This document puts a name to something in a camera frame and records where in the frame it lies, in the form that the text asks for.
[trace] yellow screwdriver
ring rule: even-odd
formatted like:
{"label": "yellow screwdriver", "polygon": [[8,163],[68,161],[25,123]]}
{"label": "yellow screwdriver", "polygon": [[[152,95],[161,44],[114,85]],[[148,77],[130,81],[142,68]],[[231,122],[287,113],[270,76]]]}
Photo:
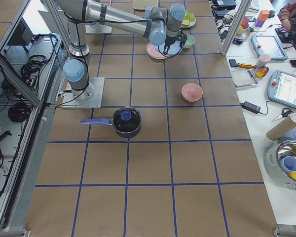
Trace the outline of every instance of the yellow screwdriver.
{"label": "yellow screwdriver", "polygon": [[237,63],[238,67],[240,68],[247,68],[247,69],[250,69],[250,68],[257,68],[256,65],[252,65],[250,63]]}

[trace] purple box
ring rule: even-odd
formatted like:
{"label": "purple box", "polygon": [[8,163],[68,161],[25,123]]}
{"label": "purple box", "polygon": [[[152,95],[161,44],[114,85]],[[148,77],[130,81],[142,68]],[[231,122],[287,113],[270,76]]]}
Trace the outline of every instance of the purple box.
{"label": "purple box", "polygon": [[255,21],[255,27],[262,27],[265,21],[256,20]]}

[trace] blue cup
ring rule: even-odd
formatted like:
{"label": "blue cup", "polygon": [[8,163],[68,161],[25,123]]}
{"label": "blue cup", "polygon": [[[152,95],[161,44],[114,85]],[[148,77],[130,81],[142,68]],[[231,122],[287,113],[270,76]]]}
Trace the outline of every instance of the blue cup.
{"label": "blue cup", "polygon": [[295,157],[284,157],[280,160],[280,166],[285,173],[292,173],[296,171],[296,158]]}

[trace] hand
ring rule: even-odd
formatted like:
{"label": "hand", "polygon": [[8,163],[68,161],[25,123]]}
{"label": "hand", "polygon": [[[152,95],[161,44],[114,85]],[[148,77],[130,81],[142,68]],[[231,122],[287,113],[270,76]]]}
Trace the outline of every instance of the hand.
{"label": "hand", "polygon": [[285,29],[287,31],[291,31],[292,30],[291,23],[290,23],[290,21],[288,19],[284,19],[281,22],[282,22],[282,25],[285,27]]}

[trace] pink plate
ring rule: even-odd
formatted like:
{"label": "pink plate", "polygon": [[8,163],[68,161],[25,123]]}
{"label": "pink plate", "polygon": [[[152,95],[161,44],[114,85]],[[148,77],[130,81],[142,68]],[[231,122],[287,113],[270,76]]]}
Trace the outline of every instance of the pink plate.
{"label": "pink plate", "polygon": [[196,102],[203,96],[202,88],[194,83],[185,84],[181,90],[183,98],[188,102]]}
{"label": "pink plate", "polygon": [[154,47],[154,45],[152,43],[148,43],[147,44],[147,52],[149,54],[150,57],[154,58],[154,59],[165,59],[167,57],[163,56],[161,53],[159,53],[157,51],[157,49]]}

